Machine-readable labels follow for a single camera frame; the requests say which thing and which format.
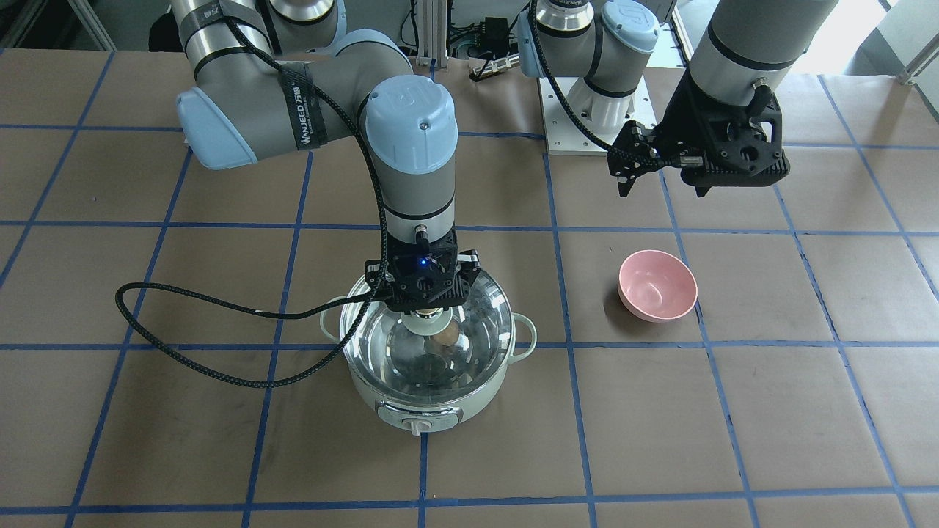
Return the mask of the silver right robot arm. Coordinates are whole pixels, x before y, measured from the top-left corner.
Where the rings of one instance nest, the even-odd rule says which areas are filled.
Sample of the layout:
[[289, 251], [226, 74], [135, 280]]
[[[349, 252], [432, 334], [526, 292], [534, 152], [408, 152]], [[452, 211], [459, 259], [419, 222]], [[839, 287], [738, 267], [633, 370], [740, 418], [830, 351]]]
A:
[[353, 137], [378, 181], [387, 251], [365, 265], [396, 312], [465, 304], [482, 270], [455, 230], [458, 125], [448, 90], [386, 34], [343, 30], [339, 1], [173, 1], [195, 86], [175, 101], [208, 169]]

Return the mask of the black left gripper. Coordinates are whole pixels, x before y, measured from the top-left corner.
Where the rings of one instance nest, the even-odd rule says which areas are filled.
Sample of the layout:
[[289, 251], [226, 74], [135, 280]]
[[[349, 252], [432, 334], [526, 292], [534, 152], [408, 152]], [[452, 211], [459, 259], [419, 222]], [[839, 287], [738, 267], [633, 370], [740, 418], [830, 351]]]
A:
[[768, 187], [791, 169], [782, 144], [781, 107], [771, 87], [749, 87], [742, 105], [728, 105], [706, 94], [688, 71], [654, 130], [627, 121], [607, 151], [620, 197], [630, 194], [639, 177], [664, 167], [654, 148], [663, 158], [702, 157], [700, 166], [684, 165], [681, 171], [698, 197], [714, 187]]

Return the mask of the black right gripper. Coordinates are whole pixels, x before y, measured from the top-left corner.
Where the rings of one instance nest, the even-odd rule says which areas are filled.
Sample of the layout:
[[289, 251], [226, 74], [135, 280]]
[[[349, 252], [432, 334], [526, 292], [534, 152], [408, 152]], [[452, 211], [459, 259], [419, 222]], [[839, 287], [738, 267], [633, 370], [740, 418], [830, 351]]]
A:
[[465, 304], [482, 271], [474, 249], [460, 252], [456, 235], [446, 235], [436, 243], [408, 244], [389, 238], [385, 275], [380, 261], [365, 262], [365, 281], [378, 290], [376, 300], [390, 310], [425, 310], [458, 307]]

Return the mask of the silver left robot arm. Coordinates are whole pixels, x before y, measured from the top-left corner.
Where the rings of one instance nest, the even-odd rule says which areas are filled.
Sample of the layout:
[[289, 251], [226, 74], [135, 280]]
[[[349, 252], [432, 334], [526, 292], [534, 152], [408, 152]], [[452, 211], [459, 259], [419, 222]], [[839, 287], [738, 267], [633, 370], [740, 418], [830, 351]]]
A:
[[789, 174], [775, 91], [835, 6], [719, 2], [650, 127], [632, 110], [660, 40], [660, 20], [643, 3], [530, 1], [514, 28], [521, 70], [546, 80], [561, 118], [606, 154], [621, 197], [666, 167], [704, 197], [717, 187], [768, 187]]

